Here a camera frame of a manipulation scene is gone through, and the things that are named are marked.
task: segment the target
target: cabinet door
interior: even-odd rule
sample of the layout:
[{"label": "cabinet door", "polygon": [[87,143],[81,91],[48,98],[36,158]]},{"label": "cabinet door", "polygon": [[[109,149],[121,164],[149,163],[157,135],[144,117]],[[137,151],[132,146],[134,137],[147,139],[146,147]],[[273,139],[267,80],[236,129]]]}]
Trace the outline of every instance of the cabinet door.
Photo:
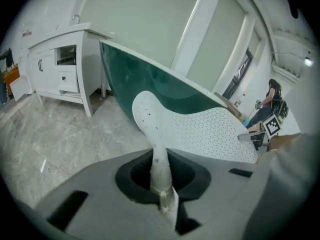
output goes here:
[{"label": "cabinet door", "polygon": [[58,72],[56,69],[56,56],[55,56],[55,49],[46,50],[41,52],[41,68],[43,69],[46,84],[47,84],[47,93],[48,94],[55,94],[61,95],[59,90],[59,79],[58,79]]},{"label": "cabinet door", "polygon": [[38,92],[47,92],[47,81],[46,76],[41,68],[41,53],[35,55],[32,60],[31,67],[33,84]]}]

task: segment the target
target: person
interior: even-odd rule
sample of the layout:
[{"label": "person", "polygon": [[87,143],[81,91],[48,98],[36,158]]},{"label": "person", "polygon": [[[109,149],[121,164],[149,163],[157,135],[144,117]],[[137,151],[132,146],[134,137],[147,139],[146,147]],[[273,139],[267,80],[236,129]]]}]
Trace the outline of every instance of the person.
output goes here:
[{"label": "person", "polygon": [[265,121],[272,115],[275,107],[280,102],[281,90],[282,87],[276,80],[269,80],[269,91],[266,93],[265,99],[256,106],[258,112],[249,121],[246,126],[247,129],[260,121]]}]

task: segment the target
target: ceiling light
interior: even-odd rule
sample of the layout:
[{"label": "ceiling light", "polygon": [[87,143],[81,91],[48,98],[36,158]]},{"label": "ceiling light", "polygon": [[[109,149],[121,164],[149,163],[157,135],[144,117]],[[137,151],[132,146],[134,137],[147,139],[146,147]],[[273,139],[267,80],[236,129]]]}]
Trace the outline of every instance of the ceiling light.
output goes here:
[{"label": "ceiling light", "polygon": [[306,64],[308,67],[311,67],[314,62],[310,58],[305,57],[304,64]]}]

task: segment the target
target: marble floor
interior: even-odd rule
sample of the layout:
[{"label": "marble floor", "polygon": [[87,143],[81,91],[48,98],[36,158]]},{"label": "marble floor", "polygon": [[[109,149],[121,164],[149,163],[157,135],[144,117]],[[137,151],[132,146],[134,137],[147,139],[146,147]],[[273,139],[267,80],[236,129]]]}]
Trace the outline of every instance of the marble floor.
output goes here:
[{"label": "marble floor", "polygon": [[14,197],[30,207],[84,167],[150,147],[112,96],[81,104],[36,94],[0,107],[0,170]]}]

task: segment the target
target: white wall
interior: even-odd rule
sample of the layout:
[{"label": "white wall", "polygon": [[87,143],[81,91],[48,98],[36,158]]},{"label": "white wall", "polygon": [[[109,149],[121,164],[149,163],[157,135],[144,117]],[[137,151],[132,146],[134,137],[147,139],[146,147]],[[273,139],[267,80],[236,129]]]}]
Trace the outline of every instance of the white wall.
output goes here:
[{"label": "white wall", "polygon": [[283,124],[281,125],[281,131],[279,132],[279,135],[292,135],[300,133],[301,130],[299,128],[299,125],[296,121],[296,118],[294,114],[292,113],[291,109],[289,108],[288,115],[286,116]]},{"label": "white wall", "polygon": [[317,60],[285,96],[301,132],[308,134],[320,131],[320,64]]},{"label": "white wall", "polygon": [[[70,18],[75,11],[76,1],[29,0],[8,29],[1,43],[0,53],[11,48],[13,61],[17,63],[18,57],[22,55],[22,50],[33,39],[52,32],[56,28],[63,28],[69,25]],[[22,31],[26,29],[32,30],[32,36],[22,38]],[[6,69],[4,61],[2,61],[0,67],[2,72]]]},{"label": "white wall", "polygon": [[245,12],[235,0],[218,0],[188,79],[213,89],[235,47],[244,18]]},{"label": "white wall", "polygon": [[115,42],[170,67],[196,2],[86,0],[82,19],[115,32]]},{"label": "white wall", "polygon": [[170,68],[186,77],[206,35],[219,0],[197,0]]}]

